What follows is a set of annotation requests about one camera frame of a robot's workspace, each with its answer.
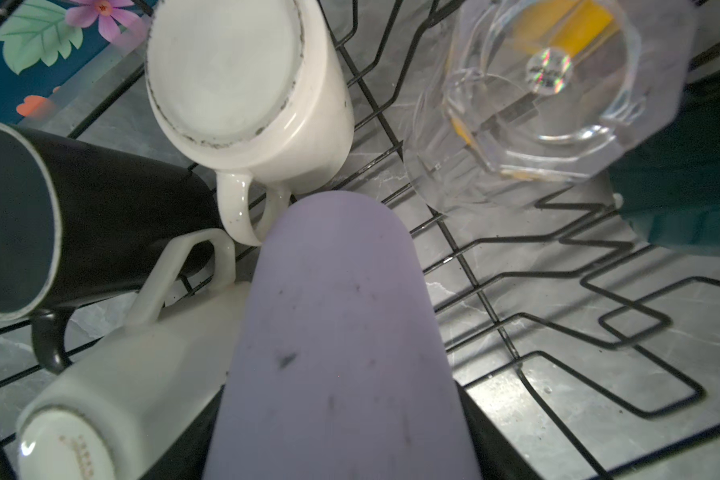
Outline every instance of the black wire rack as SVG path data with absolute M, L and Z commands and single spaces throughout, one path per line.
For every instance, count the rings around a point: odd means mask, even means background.
M 379 63 L 379 61 L 382 58 L 382 54 L 384 53 L 384 49 L 387 46 L 388 40 L 390 38 L 390 34 L 392 33 L 392 29 L 394 27 L 395 21 L 397 19 L 398 14 L 400 13 L 401 6 L 403 4 L 404 0 L 395 0 L 394 5 L 392 6 L 392 12 L 389 15 L 389 18 L 387 20 L 386 26 L 384 28 L 384 33 L 380 39 L 380 42 L 378 44 L 378 47 L 376 49 L 376 53 L 374 56 L 373 61 L 365 66 L 364 68 L 358 68 L 353 58 L 350 56 L 346 49 L 346 43 L 352 39 L 352 37 L 355 35 L 355 33 L 358 30 L 358 0 L 349 0 L 348 1 L 348 8 L 349 3 L 351 2 L 351 8 L 352 8 L 352 28 L 349 32 L 345 33 L 340 38 L 336 37 L 336 33 L 333 31 L 332 28 L 329 28 L 329 31 L 331 32 L 331 37 L 333 40 L 334 45 L 336 46 L 336 51 L 339 54 L 339 56 L 343 59 L 343 61 L 346 63 L 346 66 L 348 70 L 352 74 L 352 78 L 348 81 L 348 85 L 352 86 L 354 84 L 357 84 L 357 86 L 360 88 L 363 96 L 365 97 L 365 100 L 370 105 L 372 112 L 368 114 L 366 117 L 364 117 L 362 120 L 357 122 L 355 125 L 355 130 L 360 129 L 364 125 L 366 125 L 368 122 L 376 119 L 379 124 L 381 125 L 381 128 L 384 131 L 384 134 L 391 142 L 392 147 L 386 150 L 385 152 L 381 153 L 379 156 L 377 156 L 375 159 L 368 162 L 366 165 L 364 165 L 359 170 L 355 171 L 355 173 L 349 175 L 347 178 L 345 178 L 341 183 L 337 184 L 335 187 L 333 187 L 335 190 L 341 189 L 343 187 L 346 187 L 354 180 L 360 178 L 363 176 L 366 172 L 374 168 L 375 166 L 379 165 L 381 162 L 384 161 L 384 159 L 389 158 L 390 156 L 396 154 L 400 160 L 402 160 L 403 157 L 403 143 L 398 138 L 397 134 L 392 129 L 390 123 L 387 121 L 387 119 L 384 116 L 384 111 L 388 109 L 390 106 L 393 105 L 393 103 L 398 99 L 398 96 L 401 93 L 402 86 L 406 77 L 406 74 L 408 73 L 408 69 L 410 68 L 414 54 L 416 53 L 416 49 L 418 47 L 419 42 L 422 39 L 422 36 L 424 33 L 426 33 L 427 30 L 434 27 L 435 25 L 442 22 L 447 16 L 454 13 L 462 3 L 464 3 L 465 0 L 451 0 L 450 2 L 445 3 L 444 5 L 439 5 L 440 2 L 438 0 L 433 0 L 432 4 L 430 6 L 428 16 L 426 19 L 418 26 L 418 28 L 415 31 L 415 34 L 412 38 L 412 41 L 410 43 L 410 46 L 408 47 L 408 52 L 405 56 L 405 60 L 402 63 L 400 74 L 398 77 L 398 81 L 395 84 L 395 89 L 392 93 L 392 96 L 384 101 L 383 103 L 379 103 L 377 99 L 374 97 L 373 92 L 368 88 L 368 85 L 366 84 L 364 77 L 366 74 L 371 72 Z M 695 0 L 695 4 L 702 5 L 704 3 L 707 3 L 709 0 Z M 15 9 L 22 3 L 22 0 L 3 0 L 0 2 L 0 25 L 5 21 L 5 19 L 13 12 Z M 152 8 L 145 4 L 142 0 L 135 0 L 135 4 L 138 5 L 142 11 L 145 14 L 152 14 Z M 691 69 L 698 68 L 702 64 L 706 64 L 720 56 L 720 43 L 712 46 L 707 51 L 700 53 L 696 57 L 694 57 L 691 61 Z M 137 70 L 135 70 L 131 75 L 129 75 L 114 91 L 112 91 L 111 94 L 109 94 L 105 100 L 101 101 L 100 104 L 94 108 L 86 116 L 84 120 L 82 120 L 75 128 L 72 129 L 71 133 L 68 135 L 69 138 L 78 138 L 83 132 L 88 129 L 89 126 L 92 125 L 93 122 L 95 122 L 99 116 L 102 115 L 103 112 L 105 112 L 108 107 L 110 107 L 120 96 L 122 96 L 131 86 L 135 84 L 141 77 L 144 76 L 144 65 L 138 67 Z M 193 170 L 195 167 L 197 167 L 197 164 L 192 164 L 189 166 L 190 170 Z M 392 206 L 395 201 L 400 200 L 406 193 L 408 193 L 412 189 L 411 184 L 406 184 L 405 186 L 399 188 L 395 192 L 393 192 L 388 197 L 384 198 L 382 200 L 382 203 Z M 422 224 L 416 226 L 411 230 L 411 235 L 413 237 L 416 237 L 426 230 L 436 226 L 441 232 L 446 241 L 448 242 L 448 245 L 451 249 L 451 253 L 449 255 L 446 255 L 445 257 L 441 258 L 437 262 L 431 264 L 427 268 L 424 269 L 424 274 L 430 274 L 437 270 L 438 268 L 442 267 L 443 265 L 447 264 L 448 262 L 451 262 L 452 260 L 456 260 L 466 277 L 468 278 L 470 282 L 470 289 L 464 293 L 452 296 L 451 298 L 447 299 L 445 302 L 442 302 L 438 306 L 435 307 L 435 312 L 437 314 L 444 312 L 451 307 L 457 305 L 458 303 L 467 300 L 473 296 L 476 296 L 480 300 L 480 304 L 483 307 L 484 311 L 488 314 L 489 321 L 486 322 L 483 325 L 477 326 L 467 332 L 462 333 L 460 336 L 457 336 L 453 338 L 452 340 L 449 340 L 445 343 L 444 347 L 447 352 L 454 352 L 456 350 L 461 349 L 462 347 L 470 344 L 471 342 L 474 342 L 475 340 L 479 340 L 482 337 L 486 336 L 489 333 L 492 332 L 499 332 L 500 338 L 506 348 L 506 350 L 511 355 L 511 359 L 508 363 L 505 365 L 491 371 L 487 372 L 484 375 L 480 376 L 479 378 L 472 380 L 470 383 L 467 383 L 463 387 L 467 390 L 481 384 L 482 382 L 485 382 L 488 379 L 491 379 L 502 372 L 506 371 L 514 371 L 515 375 L 518 377 L 518 379 L 522 382 L 525 389 L 528 390 L 528 393 L 530 396 L 536 401 L 538 406 L 546 413 L 546 415 L 552 420 L 552 422 L 556 425 L 556 427 L 565 435 L 567 440 L 570 442 L 570 444 L 578 451 L 578 453 L 584 458 L 584 460 L 592 467 L 592 469 L 595 471 L 596 476 L 593 478 L 616 478 L 628 473 L 634 473 L 635 471 L 644 468 L 646 466 L 652 466 L 658 462 L 662 462 L 663 460 L 667 460 L 668 458 L 672 456 L 676 456 L 682 452 L 685 452 L 689 449 L 692 449 L 694 447 L 700 446 L 702 444 L 708 443 L 716 438 L 720 437 L 720 423 L 717 425 L 714 425 L 712 427 L 706 428 L 692 436 L 689 436 L 687 438 L 683 438 L 677 442 L 671 443 L 669 445 L 666 445 L 662 448 L 659 448 L 653 452 L 650 452 L 648 454 L 645 454 L 643 456 L 640 456 L 638 458 L 634 458 L 633 460 L 624 463 L 621 466 L 616 466 L 614 468 L 611 468 L 610 470 L 606 470 L 604 466 L 598 461 L 598 459 L 587 449 L 587 447 L 582 443 L 581 440 L 576 437 L 576 435 L 571 431 L 571 429 L 566 425 L 566 423 L 557 415 L 557 413 L 546 403 L 546 401 L 542 398 L 542 396 L 538 393 L 538 391 L 531 385 L 530 381 L 526 377 L 524 370 L 523 370 L 523 364 L 533 358 L 541 357 L 548 362 L 551 362 L 552 364 L 556 365 L 563 371 L 565 371 L 567 374 L 571 375 L 573 378 L 577 379 L 578 381 L 582 382 L 586 386 L 588 386 L 590 389 L 594 390 L 597 394 L 604 396 L 605 398 L 608 398 L 610 401 L 618 405 L 620 408 L 623 408 L 624 410 L 628 411 L 629 413 L 632 413 L 634 416 L 637 416 L 639 418 L 658 418 L 662 416 L 669 415 L 673 412 L 677 412 L 678 410 L 681 410 L 683 408 L 687 408 L 691 405 L 697 404 L 698 402 L 701 402 L 706 397 L 706 390 L 702 386 L 700 382 L 698 382 L 695 379 L 692 379 L 688 377 L 687 375 L 683 374 L 680 370 L 673 367 L 668 362 L 662 360 L 657 355 L 653 354 L 651 351 L 647 350 L 646 348 L 639 345 L 640 342 L 647 340 L 648 338 L 660 334 L 662 331 L 670 328 L 672 326 L 672 319 L 665 313 L 660 312 L 658 310 L 654 310 L 653 308 L 648 307 L 646 304 L 654 299 L 657 299 L 659 297 L 664 296 L 667 293 L 670 293 L 674 290 L 677 290 L 679 288 L 682 288 L 683 286 L 687 286 L 691 283 L 706 283 L 711 286 L 715 286 L 720 288 L 720 280 L 715 280 L 712 278 L 707 278 L 704 276 L 689 276 L 687 278 L 683 278 L 681 280 L 678 280 L 675 283 L 672 283 L 670 285 L 664 286 L 663 288 L 660 288 L 654 292 L 647 293 L 641 298 L 638 298 L 636 300 L 631 300 L 628 298 L 625 298 L 624 296 L 621 296 L 613 291 L 606 290 L 604 288 L 598 287 L 595 284 L 592 283 L 593 280 L 595 280 L 597 277 L 602 276 L 612 270 L 614 270 L 617 267 L 623 266 L 625 264 L 628 264 L 629 262 L 634 261 L 635 259 L 640 258 L 641 256 L 648 254 L 652 250 L 655 249 L 654 246 L 645 246 L 643 248 L 640 248 L 636 251 L 635 244 L 631 242 L 625 242 L 625 241 L 613 241 L 613 240 L 578 240 L 577 237 L 582 236 L 587 231 L 593 230 L 598 225 L 601 225 L 603 222 L 607 221 L 608 219 L 617 216 L 617 212 L 613 206 L 609 206 L 606 204 L 599 204 L 599 203 L 586 203 L 586 204 L 578 204 L 578 203 L 561 203 L 561 202 L 555 202 L 556 197 L 558 197 L 562 192 L 558 192 L 556 194 L 548 195 L 547 197 L 544 197 L 535 204 L 535 208 L 539 210 L 566 210 L 570 212 L 581 212 L 581 216 L 576 218 L 576 220 L 568 223 L 567 225 L 564 225 L 557 230 L 550 232 L 548 234 L 542 234 L 542 235 L 527 235 L 527 236 L 496 236 L 491 238 L 480 238 L 477 240 L 474 240 L 470 242 L 470 244 L 460 246 L 456 240 L 454 239 L 453 235 L 451 234 L 451 231 L 448 229 L 444 222 L 444 216 L 440 214 L 439 212 L 432 210 L 431 208 L 430 213 L 431 217 L 423 222 Z M 259 203 L 261 203 L 264 200 L 264 196 L 256 198 L 253 202 L 250 204 L 250 208 L 253 208 L 254 206 L 257 206 Z M 478 281 L 478 278 L 474 274 L 472 268 L 467 263 L 466 259 L 464 258 L 464 254 L 472 250 L 473 248 L 485 245 L 485 244 L 550 244 L 557 242 L 561 245 L 568 245 L 568 246 L 593 246 L 598 248 L 605 248 L 609 249 L 607 253 L 604 255 L 596 258 L 595 260 L 592 260 L 591 262 L 579 266 L 578 268 L 574 270 L 568 270 L 568 271 L 519 271 L 519 272 L 503 272 L 500 274 L 497 274 L 495 276 L 492 276 L 491 278 L 484 280 L 482 282 Z M 237 260 L 240 261 L 244 257 L 250 255 L 251 252 L 254 251 L 254 247 L 250 247 L 242 251 L 238 256 Z M 584 334 L 582 332 L 572 330 L 570 328 L 567 328 L 565 326 L 558 325 L 555 322 L 548 321 L 544 318 L 540 318 L 538 316 L 532 315 L 528 312 L 516 312 L 512 315 L 506 316 L 505 318 L 500 318 L 499 315 L 495 312 L 494 308 L 491 305 L 490 299 L 485 294 L 484 290 L 488 288 L 493 283 L 496 283 L 502 279 L 511 278 L 511 277 L 522 277 L 522 278 L 541 278 L 541 279 L 580 279 L 579 284 L 599 295 L 602 297 L 605 297 L 607 299 L 610 299 L 614 302 L 619 303 L 621 306 L 616 308 L 615 310 L 612 310 L 610 312 L 607 312 L 603 314 L 599 319 L 598 323 L 600 326 L 605 329 L 605 331 L 609 332 L 615 338 L 618 340 L 615 342 L 607 342 L 604 340 L 599 340 L 593 336 L 589 336 L 587 334 Z M 200 282 L 198 285 L 192 287 L 190 282 L 187 278 L 181 277 L 182 284 L 186 288 L 186 296 L 192 296 L 195 293 L 197 293 L 201 288 L 203 288 L 205 285 L 207 285 L 211 278 L 207 278 L 204 281 Z M 645 330 L 638 332 L 636 334 L 633 334 L 631 336 L 627 336 L 623 334 L 621 331 L 616 329 L 614 326 L 609 324 L 609 320 L 614 318 L 615 316 L 618 316 L 619 314 L 622 314 L 623 312 L 627 310 L 634 310 L 637 312 L 641 312 L 645 315 L 647 315 L 650 318 L 653 318 L 655 323 L 646 328 Z M 642 357 L 648 359 L 653 364 L 655 364 L 659 369 L 663 370 L 664 372 L 670 374 L 672 377 L 680 381 L 681 383 L 685 384 L 690 388 L 692 391 L 691 394 L 686 396 L 685 398 L 682 398 L 680 400 L 676 400 L 672 402 L 671 404 L 662 406 L 661 408 L 656 408 L 650 411 L 644 410 L 642 408 L 639 408 L 638 406 L 634 405 L 633 403 L 630 403 L 628 400 L 612 393 L 608 389 L 603 388 L 600 384 L 598 384 L 595 380 L 585 376 L 581 372 L 577 371 L 575 368 L 567 365 L 565 362 L 562 362 L 561 360 L 557 359 L 556 357 L 552 356 L 548 352 L 545 351 L 533 351 L 526 355 L 520 355 L 517 348 L 515 347 L 513 343 L 513 339 L 510 337 L 510 334 L 505 329 L 506 326 L 509 324 L 512 324 L 513 322 L 517 322 L 519 320 L 529 320 L 531 322 L 535 322 L 539 325 L 542 325 L 546 328 L 555 330 L 557 332 L 563 333 L 567 336 L 573 337 L 576 340 L 586 342 L 592 346 L 595 346 L 599 349 L 605 349 L 605 350 L 622 350 L 622 349 L 633 349 L 635 352 L 639 353 Z M 22 329 L 22 328 L 28 328 L 30 326 L 30 322 L 28 320 L 23 320 L 16 322 L 12 325 L 0 328 L 0 335 L 3 335 L 8 332 L 12 332 L 14 330 Z M 69 355 L 74 355 L 79 352 L 82 352 L 90 347 L 92 347 L 97 340 L 88 342 L 82 346 L 77 347 L 76 349 L 68 351 Z M 5 379 L 0 380 L 0 389 L 8 386 L 9 384 L 16 382 L 20 379 L 23 379 L 33 373 L 38 372 L 41 370 L 39 365 L 32 366 L 26 370 L 22 370 L 20 372 L 17 372 Z M 4 448 L 12 443 L 16 439 L 16 434 L 10 434 L 9 436 L 5 438 L 0 438 L 0 480 L 9 480 L 16 478 L 16 472 L 13 470 L 10 461 L 8 459 L 8 455 L 6 454 Z

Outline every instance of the white mug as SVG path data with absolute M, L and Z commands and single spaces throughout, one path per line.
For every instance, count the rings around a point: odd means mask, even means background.
M 326 184 L 346 160 L 354 115 L 316 0 L 166 0 L 147 45 L 157 123 L 217 172 L 227 232 L 261 244 L 291 194 Z M 248 189 L 267 186 L 259 224 Z
M 162 309 L 190 250 L 205 240 L 216 250 L 213 280 Z M 22 411 L 22 479 L 140 478 L 226 380 L 250 290 L 234 282 L 235 245 L 223 230 L 169 242 L 124 325 Z

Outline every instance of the dish rack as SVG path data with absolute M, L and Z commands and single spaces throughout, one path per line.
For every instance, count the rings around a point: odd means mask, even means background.
M 708 0 L 696 0 L 696 4 L 701 5 L 707 1 Z M 141 0 L 134 0 L 134 3 L 138 5 L 145 14 L 152 15 L 153 11 L 149 5 L 145 4 Z M 332 28 L 329 29 L 340 59 L 343 60 L 346 68 L 349 72 L 351 72 L 352 77 L 348 81 L 348 85 L 357 85 L 362 92 L 365 101 L 367 101 L 372 110 L 371 113 L 367 114 L 364 118 L 357 122 L 355 130 L 361 129 L 375 120 L 381 126 L 384 135 L 392 145 L 391 148 L 367 162 L 354 173 L 351 173 L 337 184 L 334 184 L 332 186 L 333 189 L 347 187 L 354 180 L 360 179 L 364 174 L 379 166 L 382 162 L 393 155 L 397 155 L 400 160 L 402 159 L 403 143 L 401 138 L 398 136 L 400 132 L 393 129 L 385 116 L 385 111 L 393 106 L 395 101 L 398 100 L 398 97 L 403 89 L 404 80 L 406 79 L 406 75 L 412 65 L 414 54 L 417 51 L 417 47 L 419 46 L 422 37 L 428 30 L 436 27 L 436 25 L 440 24 L 447 16 L 453 14 L 459 6 L 464 3 L 464 0 L 451 0 L 450 2 L 440 2 L 439 0 L 432 1 L 428 8 L 426 19 L 415 30 L 411 43 L 408 46 L 404 61 L 400 65 L 399 77 L 397 82 L 394 84 L 394 91 L 391 97 L 379 103 L 374 96 L 374 93 L 368 87 L 365 81 L 365 76 L 378 66 L 379 59 L 388 46 L 390 33 L 392 32 L 403 3 L 404 0 L 394 1 L 391 14 L 389 15 L 384 27 L 383 35 L 379 39 L 378 47 L 375 49 L 374 61 L 365 67 L 359 67 L 346 48 L 346 43 L 349 42 L 358 31 L 358 0 L 351 0 L 352 27 L 349 32 L 342 32 L 342 34 L 338 34 Z M 0 2 L 0 24 L 20 4 L 21 0 L 4 0 Z M 718 58 L 719 56 L 720 43 L 716 44 L 706 52 L 694 57 L 691 63 L 692 68 L 697 68 L 702 64 Z M 112 91 L 105 100 L 98 104 L 84 120 L 73 128 L 69 137 L 78 138 L 108 109 L 108 107 L 110 107 L 143 76 L 144 66 L 142 65 L 130 76 L 128 76 L 114 91 Z M 197 167 L 197 164 L 192 164 L 189 166 L 189 169 L 193 170 L 195 167 Z M 393 206 L 396 201 L 410 194 L 412 194 L 412 186 L 410 183 L 407 183 L 396 189 L 389 196 L 385 197 L 382 200 L 382 203 Z M 577 217 L 563 226 L 554 228 L 546 234 L 519 236 L 502 235 L 500 231 L 501 225 L 497 225 L 497 236 L 483 236 L 472 240 L 469 243 L 460 244 L 460 242 L 454 237 L 449 225 L 446 225 L 445 216 L 432 210 L 431 208 L 429 209 L 429 218 L 410 231 L 413 238 L 416 238 L 424 232 L 436 228 L 440 231 L 443 238 L 445 238 L 448 248 L 450 249 L 450 252 L 445 256 L 424 268 L 425 276 L 432 274 L 436 270 L 441 269 L 446 264 L 455 260 L 455 262 L 458 263 L 459 269 L 466 276 L 466 280 L 469 283 L 469 288 L 466 290 L 452 294 L 446 300 L 437 304 L 435 307 L 436 314 L 441 315 L 447 310 L 450 310 L 451 307 L 463 305 L 465 302 L 470 302 L 471 305 L 476 305 L 476 308 L 481 309 L 482 314 L 488 318 L 488 321 L 472 326 L 468 330 L 460 332 L 458 335 L 446 341 L 444 345 L 446 351 L 449 354 L 456 353 L 466 346 L 473 345 L 475 342 L 481 341 L 489 334 L 495 332 L 499 335 L 500 343 L 505 348 L 510 359 L 503 365 L 486 370 L 480 376 L 465 382 L 462 387 L 464 390 L 469 392 L 471 389 L 475 389 L 480 385 L 485 384 L 488 380 L 497 378 L 505 373 L 514 375 L 514 378 L 520 382 L 530 398 L 533 399 L 536 405 L 538 405 L 538 407 L 544 412 L 552 424 L 554 424 L 554 427 L 557 428 L 559 433 L 561 433 L 562 436 L 570 443 L 570 446 L 578 452 L 580 459 L 582 459 L 591 468 L 594 472 L 593 478 L 616 478 L 637 472 L 643 468 L 654 466 L 659 462 L 678 456 L 679 454 L 698 448 L 720 438 L 720 422 L 717 422 L 708 428 L 693 432 L 692 434 L 679 440 L 669 442 L 661 448 L 654 448 L 650 452 L 636 456 L 627 462 L 623 462 L 616 466 L 606 467 L 602 461 L 592 453 L 591 447 L 588 447 L 586 443 L 582 441 L 580 435 L 577 435 L 576 432 L 574 432 L 574 429 L 571 428 L 563 417 L 560 416 L 550 405 L 543 389 L 540 389 L 538 385 L 535 385 L 535 382 L 529 378 L 526 364 L 534 359 L 545 360 L 552 366 L 557 367 L 560 371 L 565 372 L 568 376 L 585 385 L 588 389 L 595 392 L 595 394 L 606 398 L 615 405 L 621 413 L 626 412 L 626 414 L 631 414 L 632 416 L 643 420 L 651 420 L 654 418 L 668 416 L 671 413 L 690 408 L 691 406 L 702 402 L 707 397 L 707 390 L 703 386 L 705 379 L 691 378 L 681 370 L 672 366 L 667 360 L 664 360 L 659 355 L 641 345 L 641 343 L 650 338 L 654 338 L 656 335 L 660 335 L 673 325 L 673 319 L 661 310 L 650 306 L 650 302 L 661 299 L 662 297 L 676 292 L 681 288 L 695 284 L 703 284 L 720 289 L 720 280 L 716 280 L 708 276 L 679 276 L 659 289 L 644 291 L 642 294 L 638 295 L 637 298 L 628 298 L 616 291 L 617 289 L 611 290 L 598 286 L 596 284 L 596 280 L 599 278 L 607 275 L 615 269 L 628 267 L 630 264 L 634 264 L 641 258 L 650 255 L 658 247 L 648 245 L 636 248 L 635 242 L 625 240 L 582 240 L 582 238 L 586 238 L 593 232 L 596 233 L 598 231 L 597 229 L 602 227 L 602 225 L 608 220 L 615 218 L 618 215 L 618 212 L 616 211 L 616 208 L 608 202 L 581 203 L 558 200 L 558 198 L 561 198 L 562 195 L 564 195 L 564 192 L 558 192 L 541 198 L 538 202 L 536 202 L 534 208 L 543 212 L 567 212 L 569 214 L 576 214 Z M 263 196 L 256 198 L 250 204 L 250 208 L 253 209 L 263 200 Z M 538 269 L 503 271 L 482 280 L 478 277 L 478 274 L 475 273 L 474 268 L 469 264 L 466 257 L 467 254 L 474 252 L 482 246 L 509 244 L 547 245 L 555 243 L 561 246 L 573 248 L 591 247 L 596 249 L 605 249 L 606 252 L 594 260 L 590 260 L 583 265 L 578 265 L 575 268 L 568 270 L 552 271 L 547 269 Z M 237 256 L 237 260 L 240 261 L 248 257 L 254 249 L 254 247 L 250 247 L 241 251 Z M 526 311 L 513 312 L 509 315 L 500 315 L 497 312 L 497 309 L 494 308 L 495 299 L 491 298 L 490 294 L 487 293 L 486 290 L 495 283 L 508 279 L 578 279 L 578 285 L 581 288 L 619 305 L 597 319 L 597 323 L 600 328 L 611 334 L 615 340 L 603 340 L 601 337 L 570 328 L 561 324 L 561 322 L 545 319 Z M 192 286 L 187 278 L 182 277 L 181 281 L 186 288 L 185 296 L 194 295 L 207 285 L 210 280 L 211 278 L 207 278 L 199 284 Z M 653 319 L 653 322 L 650 323 L 647 328 L 636 332 L 626 333 L 622 331 L 622 329 L 615 325 L 614 319 L 630 310 L 642 313 L 645 317 Z M 598 382 L 598 379 L 585 375 L 580 369 L 574 368 L 570 362 L 564 361 L 558 358 L 558 356 L 545 350 L 534 350 L 532 352 L 520 354 L 518 348 L 516 347 L 515 338 L 517 331 L 515 327 L 519 323 L 533 324 L 540 326 L 541 329 L 555 331 L 577 342 L 594 347 L 601 352 L 604 350 L 631 350 L 635 356 L 639 356 L 650 362 L 650 364 L 653 365 L 652 368 L 668 374 L 673 379 L 687 386 L 688 394 L 663 406 L 658 406 L 657 408 L 643 408 L 636 402 L 631 402 L 628 398 L 617 395 L 611 389 L 605 388 L 600 384 L 600 382 Z M 0 328 L 0 335 L 18 329 L 29 328 L 29 326 L 30 323 L 28 320 L 19 321 L 4 328 Z M 74 350 L 69 351 L 69 354 L 73 355 L 82 352 L 90 348 L 95 343 L 96 340 L 88 342 Z M 29 369 L 17 372 L 8 378 L 2 379 L 0 380 L 0 389 L 38 372 L 39 370 L 39 366 L 33 366 Z M 212 415 L 209 414 L 209 412 L 210 410 L 206 409 L 206 412 L 201 414 L 201 417 L 205 417 L 205 426 L 212 424 Z M 17 474 L 12 468 L 8 455 L 5 451 L 5 447 L 11 444 L 15 438 L 15 433 L 6 436 L 5 438 L 0 438 L 0 480 L 17 477 Z M 518 450 L 523 450 L 522 446 L 515 445 L 515 447 L 518 448 Z

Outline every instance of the black mug handle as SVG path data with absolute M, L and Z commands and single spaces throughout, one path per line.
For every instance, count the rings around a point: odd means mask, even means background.
M 74 308 L 35 312 L 32 322 L 32 350 L 41 367 L 58 375 L 72 365 L 64 348 L 64 333 Z

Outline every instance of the mug rim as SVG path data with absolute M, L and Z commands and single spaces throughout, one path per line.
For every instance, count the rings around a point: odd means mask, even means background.
M 329 69 L 328 55 L 333 53 L 333 46 L 328 40 L 325 20 L 317 1 L 291 1 L 296 6 L 303 36 L 301 45 L 303 58 L 298 60 L 298 68 L 293 75 L 294 85 L 287 95 L 283 108 L 260 134 L 225 145 L 190 141 L 165 119 L 150 86 L 149 52 L 153 40 L 150 28 L 145 60 L 147 97 L 160 129 L 173 146 L 189 159 L 208 168 L 227 172 L 249 171 L 250 168 L 268 164 L 270 159 L 288 149 L 294 137 L 298 136 L 301 125 L 315 110 L 326 82 L 326 73 Z
M 35 298 L 33 298 L 32 301 L 29 302 L 27 305 L 21 307 L 18 310 L 14 310 L 13 312 L 0 312 L 0 322 L 7 322 L 11 320 L 17 320 L 22 316 L 26 316 L 32 310 L 37 308 L 38 305 L 48 294 L 51 286 L 54 284 L 54 281 L 56 280 L 56 274 L 58 273 L 59 269 L 59 263 L 61 260 L 61 237 L 62 229 L 64 228 L 64 226 L 61 222 L 61 208 L 59 207 L 59 199 L 56 194 L 56 188 L 54 187 L 54 183 L 50 177 L 48 167 L 46 167 L 45 162 L 43 162 L 43 158 L 42 156 L 40 156 L 40 153 L 32 145 L 32 143 L 29 142 L 29 140 L 27 140 L 20 132 L 12 129 L 9 125 L 0 123 L 0 131 L 5 132 L 14 139 L 18 140 L 18 142 L 27 150 L 30 156 L 34 159 L 45 180 L 45 186 L 48 189 L 48 195 L 50 196 L 50 207 L 53 211 L 54 216 L 54 251 L 51 255 L 50 266 L 48 268 L 48 275 L 45 278 L 45 283 L 43 284 L 42 288 L 40 288 L 40 291 L 35 296 Z

